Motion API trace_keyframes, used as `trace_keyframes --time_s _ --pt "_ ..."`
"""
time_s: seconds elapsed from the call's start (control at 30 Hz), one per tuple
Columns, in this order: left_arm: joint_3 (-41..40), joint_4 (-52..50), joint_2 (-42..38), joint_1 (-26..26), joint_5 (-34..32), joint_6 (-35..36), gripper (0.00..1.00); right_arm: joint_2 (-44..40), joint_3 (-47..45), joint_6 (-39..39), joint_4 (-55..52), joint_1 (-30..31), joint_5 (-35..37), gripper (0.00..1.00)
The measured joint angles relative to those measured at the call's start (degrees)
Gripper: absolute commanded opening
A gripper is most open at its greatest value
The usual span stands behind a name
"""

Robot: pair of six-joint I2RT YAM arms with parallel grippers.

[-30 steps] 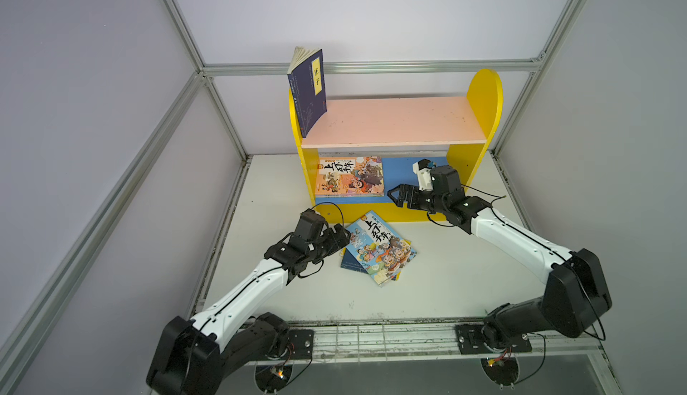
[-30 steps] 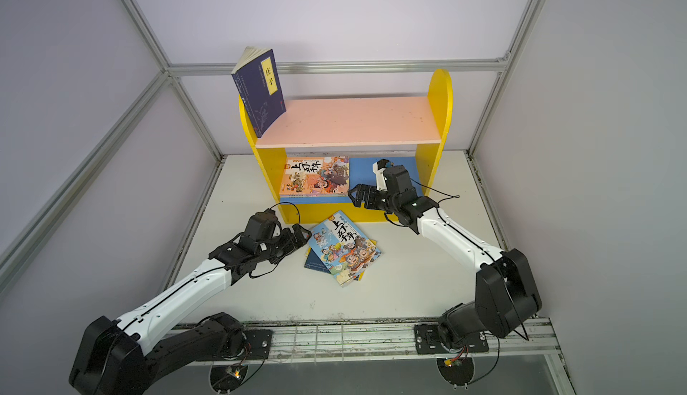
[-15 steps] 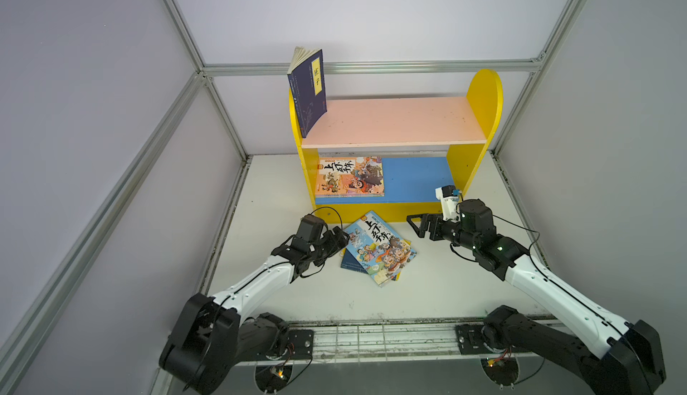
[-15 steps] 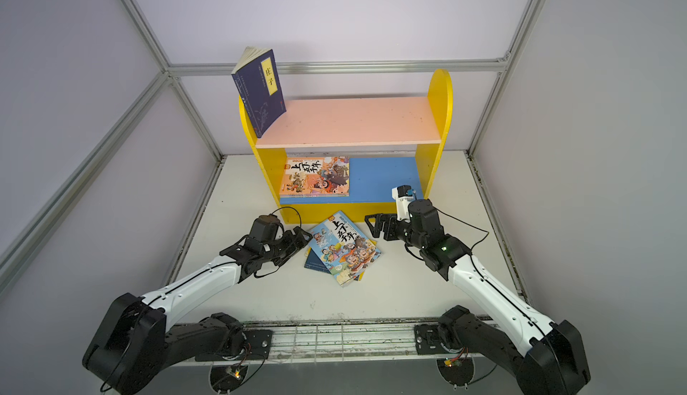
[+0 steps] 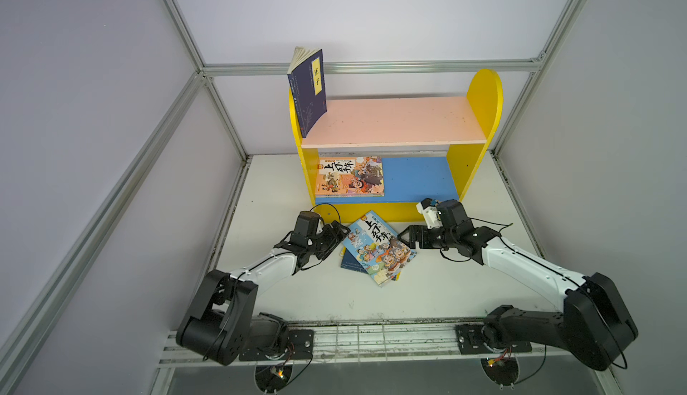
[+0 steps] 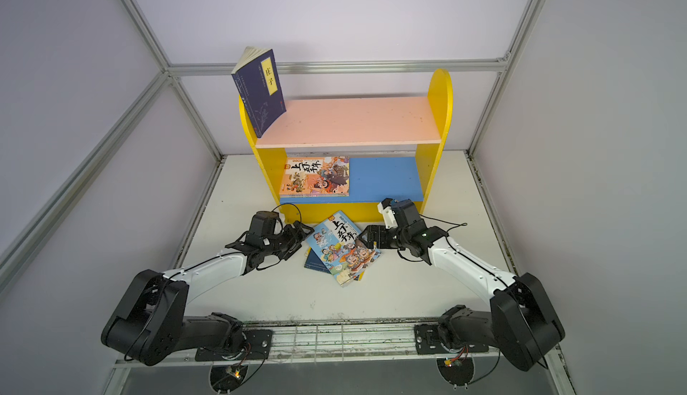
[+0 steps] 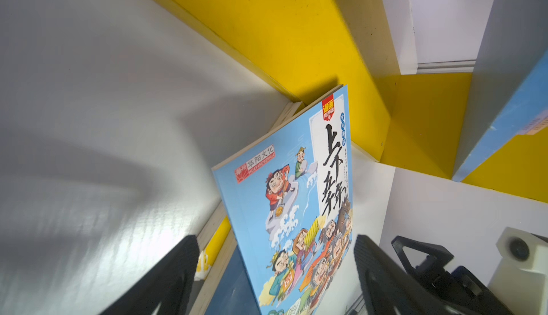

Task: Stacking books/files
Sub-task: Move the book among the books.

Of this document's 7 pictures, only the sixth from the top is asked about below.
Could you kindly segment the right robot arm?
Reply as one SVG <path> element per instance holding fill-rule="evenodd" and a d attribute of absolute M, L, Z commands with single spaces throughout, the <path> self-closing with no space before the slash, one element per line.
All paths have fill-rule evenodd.
<path fill-rule="evenodd" d="M 516 368 L 528 371 L 565 339 L 565 329 L 541 281 L 515 275 L 463 248 L 448 230 L 428 226 L 411 200 L 387 198 L 377 210 L 384 223 L 366 227 L 359 239 L 377 249 L 407 250 L 445 271 L 485 301 L 487 312 L 465 305 L 438 318 L 438 339 L 446 350 L 472 344 L 497 348 Z"/>

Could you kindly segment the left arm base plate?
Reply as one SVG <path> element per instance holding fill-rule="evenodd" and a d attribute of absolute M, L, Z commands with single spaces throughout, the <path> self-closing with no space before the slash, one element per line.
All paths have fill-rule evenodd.
<path fill-rule="evenodd" d="M 272 330 L 248 330 L 243 335 L 243 344 L 236 352 L 211 351 L 199 348 L 195 354 L 196 362 L 240 361 L 267 359 L 272 347 Z"/>

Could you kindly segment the light blue comic book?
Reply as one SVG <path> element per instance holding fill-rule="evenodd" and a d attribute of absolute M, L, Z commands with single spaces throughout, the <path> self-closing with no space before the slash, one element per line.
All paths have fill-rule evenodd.
<path fill-rule="evenodd" d="M 338 211 L 318 224 L 305 241 L 342 287 L 359 280 L 382 255 L 380 250 L 364 246 L 359 235 L 361 229 Z"/>

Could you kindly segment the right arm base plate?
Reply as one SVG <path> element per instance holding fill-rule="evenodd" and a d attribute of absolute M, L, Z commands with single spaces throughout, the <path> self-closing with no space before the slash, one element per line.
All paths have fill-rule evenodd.
<path fill-rule="evenodd" d="M 441 341 L 436 323 L 419 323 L 413 327 L 415 350 L 420 356 L 456 357 L 463 351 L 459 348 L 447 348 Z"/>

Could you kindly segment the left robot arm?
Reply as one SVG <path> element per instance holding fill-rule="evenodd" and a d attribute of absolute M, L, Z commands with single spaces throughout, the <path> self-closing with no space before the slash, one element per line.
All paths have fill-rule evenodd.
<path fill-rule="evenodd" d="M 248 230 L 214 257 L 188 267 L 136 274 L 102 330 L 102 344 L 145 366 L 192 348 L 240 355 L 246 344 L 241 321 L 218 312 L 188 316 L 186 307 L 224 282 L 264 270 L 268 257 L 289 259 L 313 232 L 300 220 L 284 223 L 278 212 L 259 211 Z"/>

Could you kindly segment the orange comic book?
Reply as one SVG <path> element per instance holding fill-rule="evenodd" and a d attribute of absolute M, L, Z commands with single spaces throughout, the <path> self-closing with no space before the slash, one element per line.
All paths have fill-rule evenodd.
<path fill-rule="evenodd" d="M 284 198 L 349 196 L 350 159 L 344 156 L 288 158 L 279 195 Z"/>

